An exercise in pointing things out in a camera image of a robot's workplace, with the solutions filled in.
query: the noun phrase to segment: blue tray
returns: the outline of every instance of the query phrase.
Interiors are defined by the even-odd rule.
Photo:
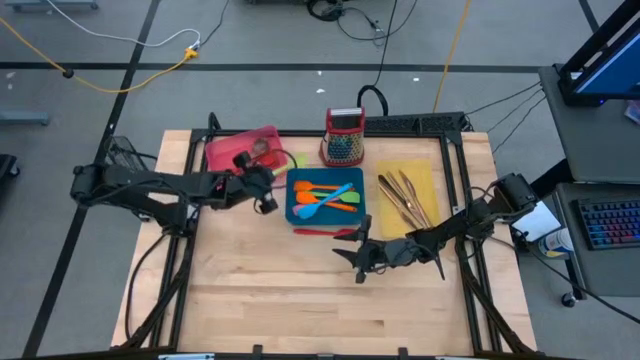
[[[321,206],[316,214],[303,220],[293,214],[293,207],[298,205],[293,184],[298,180],[311,181],[318,185],[342,186],[353,183],[355,191],[360,194],[360,204],[348,204],[358,208],[355,213],[334,209],[329,206]],[[313,190],[331,193],[329,190]],[[364,177],[360,168],[346,169],[291,169],[287,172],[287,201],[285,217],[293,225],[353,225],[360,224],[366,215],[364,194]]]

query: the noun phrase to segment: blue spatula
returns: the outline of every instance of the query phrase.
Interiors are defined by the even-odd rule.
[[[327,202],[331,201],[332,199],[337,198],[342,193],[349,191],[349,189],[351,189],[352,187],[353,187],[352,183],[348,183],[348,184],[343,185],[338,190],[332,192],[329,196],[324,198],[322,201],[320,201],[318,203],[315,203],[315,204],[307,205],[307,206],[303,207],[302,209],[298,210],[298,216],[301,219],[304,219],[304,220],[312,217],[313,215],[315,215],[316,211],[318,211],[318,208],[320,206],[326,204]]]

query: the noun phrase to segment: floor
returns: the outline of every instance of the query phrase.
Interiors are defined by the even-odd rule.
[[[602,23],[620,2],[474,1],[438,111],[470,111],[535,83],[536,67],[565,61],[589,37],[585,5],[593,20]],[[222,0],[99,3],[99,11],[65,10],[94,31],[132,37],[142,31],[150,41],[187,26],[207,33],[224,5]],[[0,263],[5,272],[0,277],[0,358],[22,355],[70,229],[80,231],[79,239],[37,353],[101,350],[110,343],[138,221],[117,209],[93,208],[79,229],[84,213],[68,196],[73,167],[93,160],[105,129],[128,136],[149,153],[157,152],[165,129],[204,127],[210,111],[224,128],[273,124],[319,129],[327,107],[355,105],[358,89],[375,79],[381,49],[346,38],[335,24],[312,19],[302,6],[258,3],[231,0],[224,24],[192,62],[197,65],[128,96],[105,95],[65,81],[0,30],[0,106],[51,115],[48,127],[0,127],[0,153],[18,156],[22,166],[20,178],[3,194],[0,212]],[[397,66],[382,74],[379,88],[392,114],[431,112],[464,3],[418,0],[407,25],[391,37],[386,63]],[[386,27],[390,1],[353,4]],[[399,0],[397,19],[406,16],[411,4]],[[191,35],[182,35],[140,53],[130,43],[87,36],[46,9],[14,13],[0,7],[0,16],[50,57],[73,63],[77,73],[108,88],[120,88],[131,76],[137,84],[170,66],[193,41]],[[356,15],[345,18],[344,26],[370,36]],[[524,98],[472,115],[476,130],[486,131]],[[365,97],[364,104],[369,114],[380,113],[375,99]],[[523,106],[491,132],[494,147],[528,108]],[[496,153],[496,163],[500,174],[520,172],[533,180],[562,157],[543,101]],[[521,272],[540,350],[588,359],[627,359],[640,353],[635,341],[640,331],[630,321],[594,301],[563,308],[558,300],[567,285],[534,259],[523,258]],[[609,300],[640,315],[636,299]]]

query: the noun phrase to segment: white cable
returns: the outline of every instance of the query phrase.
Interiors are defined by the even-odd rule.
[[[169,38],[167,38],[163,42],[160,42],[160,43],[157,43],[157,44],[147,44],[147,43],[143,43],[143,42],[140,42],[140,41],[138,41],[136,39],[132,39],[132,38],[119,37],[119,36],[96,33],[96,32],[93,32],[93,31],[85,28],[84,26],[78,24],[75,20],[73,20],[67,14],[62,12],[62,10],[60,10],[51,0],[47,0],[47,2],[49,3],[49,5],[51,5],[51,7],[53,7],[53,9],[55,11],[58,12],[58,14],[62,15],[65,19],[69,20],[73,25],[77,26],[79,29],[81,29],[82,31],[86,32],[89,35],[102,37],[102,38],[107,38],[107,39],[129,41],[129,42],[136,43],[136,44],[139,44],[139,45],[142,45],[142,46],[146,46],[146,47],[159,47],[159,46],[162,46],[162,45],[168,43],[169,41],[173,40],[173,38],[175,38],[176,36],[178,36],[178,35],[180,35],[182,33],[192,32],[192,33],[195,33],[196,35],[198,35],[198,39],[190,47],[192,49],[194,49],[194,50],[197,50],[200,47],[200,32],[198,30],[195,30],[195,29],[183,29],[183,30],[180,30],[177,33],[171,35]]]

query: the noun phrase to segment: computer monitor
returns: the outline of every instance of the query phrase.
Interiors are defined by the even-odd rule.
[[[560,68],[558,85],[567,105],[640,99],[640,18],[607,46],[639,11],[640,1],[626,0]]]

